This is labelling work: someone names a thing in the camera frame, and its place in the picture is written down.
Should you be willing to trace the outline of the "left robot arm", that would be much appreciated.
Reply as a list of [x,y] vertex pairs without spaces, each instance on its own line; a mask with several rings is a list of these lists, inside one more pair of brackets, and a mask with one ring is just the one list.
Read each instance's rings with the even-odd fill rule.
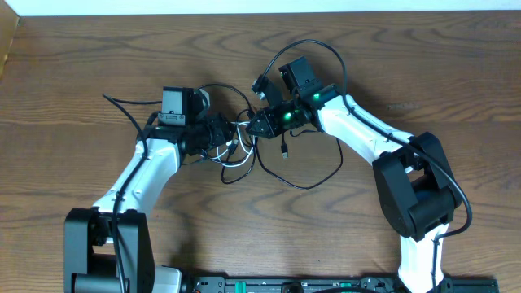
[[138,128],[134,155],[109,191],[64,221],[66,292],[190,292],[179,269],[158,266],[147,219],[188,155],[205,155],[233,137],[231,123],[209,114],[201,88],[163,88],[161,109]]

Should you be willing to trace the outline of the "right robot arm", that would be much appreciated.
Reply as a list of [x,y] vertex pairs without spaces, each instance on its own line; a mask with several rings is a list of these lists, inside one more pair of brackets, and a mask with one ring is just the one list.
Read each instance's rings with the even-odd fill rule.
[[398,277],[410,292],[440,287],[441,245],[454,211],[462,203],[439,139],[414,136],[377,119],[337,85],[323,85],[308,60],[300,57],[279,69],[292,98],[286,100],[265,75],[252,91],[267,100],[247,133],[276,138],[306,124],[344,142],[372,167],[379,203],[401,237]]

